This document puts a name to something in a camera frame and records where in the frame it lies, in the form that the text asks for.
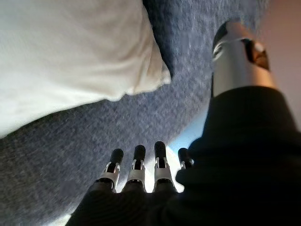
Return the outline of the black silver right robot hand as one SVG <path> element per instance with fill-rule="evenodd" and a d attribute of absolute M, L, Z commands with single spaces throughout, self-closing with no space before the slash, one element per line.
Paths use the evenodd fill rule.
<path fill-rule="evenodd" d="M 69 226 L 298 226 L 301 134 L 272 79 L 267 52 L 239 22 L 213 43 L 211 99 L 203 134 L 178 152 L 172 178 L 166 146 L 154 145 L 154 188 L 145 191 L 145 147 L 135 148 L 120 193 L 115 149 Z"/>

